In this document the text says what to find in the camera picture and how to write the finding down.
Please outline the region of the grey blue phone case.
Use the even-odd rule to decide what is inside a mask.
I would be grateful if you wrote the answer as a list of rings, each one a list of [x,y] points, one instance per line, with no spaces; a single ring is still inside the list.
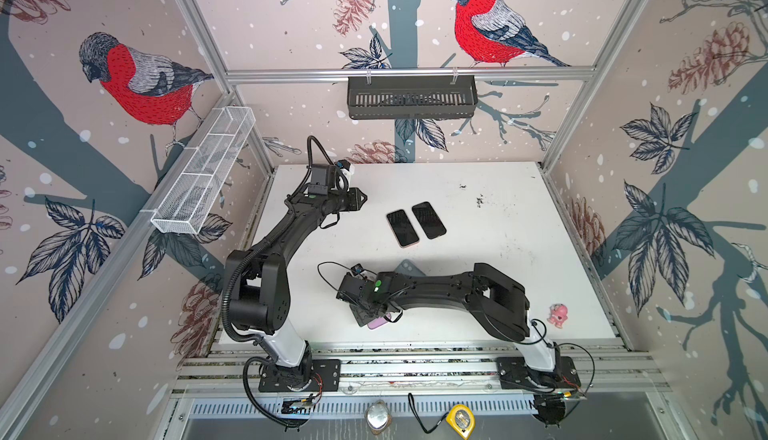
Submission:
[[[411,260],[405,259],[395,268],[395,272],[407,276],[423,277],[425,273],[420,270]]]

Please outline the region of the black screen phone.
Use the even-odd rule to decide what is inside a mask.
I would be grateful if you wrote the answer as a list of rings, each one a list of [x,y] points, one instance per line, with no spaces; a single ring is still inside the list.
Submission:
[[[386,214],[386,219],[400,247],[406,248],[419,241],[419,236],[403,209]]]

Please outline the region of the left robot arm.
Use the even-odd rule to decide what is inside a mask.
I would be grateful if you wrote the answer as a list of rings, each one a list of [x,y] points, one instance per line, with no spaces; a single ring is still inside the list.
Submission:
[[[250,248],[229,254],[220,307],[226,335],[260,346],[267,354],[265,370],[294,391],[313,381],[313,359],[308,341],[288,320],[288,265],[312,232],[328,228],[328,216],[340,220],[340,214],[360,210],[367,200],[350,185],[351,164],[333,160],[313,135],[307,138],[307,159],[304,178],[286,196],[282,220]]]

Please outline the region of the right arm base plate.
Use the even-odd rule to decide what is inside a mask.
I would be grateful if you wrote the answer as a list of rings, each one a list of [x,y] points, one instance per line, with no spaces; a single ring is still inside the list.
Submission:
[[[582,388],[571,357],[557,357],[552,372],[534,370],[522,357],[499,357],[496,360],[499,381],[503,389],[520,389],[549,394],[576,391]]]

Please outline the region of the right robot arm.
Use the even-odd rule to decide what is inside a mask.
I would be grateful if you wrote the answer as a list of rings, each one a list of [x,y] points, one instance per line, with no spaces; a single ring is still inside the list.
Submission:
[[[336,288],[360,326],[382,319],[393,323],[415,308],[468,312],[491,337],[512,343],[522,354],[496,361],[501,387],[537,394],[570,393],[582,388],[573,360],[547,338],[542,321],[528,316],[522,284],[487,263],[441,276],[382,271],[373,277],[357,265]]]

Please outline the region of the purple phone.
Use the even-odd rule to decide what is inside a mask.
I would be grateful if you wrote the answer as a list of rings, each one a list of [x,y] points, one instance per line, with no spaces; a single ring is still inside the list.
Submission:
[[[380,328],[380,327],[382,327],[384,325],[387,325],[387,324],[390,324],[390,323],[393,323],[393,322],[394,322],[394,320],[392,319],[391,315],[390,314],[386,314],[386,315],[384,315],[382,317],[375,318],[374,320],[371,320],[370,322],[368,322],[367,323],[367,328],[370,329],[370,330],[374,330],[374,329]]]

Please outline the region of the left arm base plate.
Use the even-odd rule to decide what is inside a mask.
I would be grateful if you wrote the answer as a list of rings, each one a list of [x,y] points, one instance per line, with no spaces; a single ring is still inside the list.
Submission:
[[[261,393],[336,392],[339,388],[341,362],[316,359],[311,365],[296,368],[267,366],[262,369],[258,391]]]

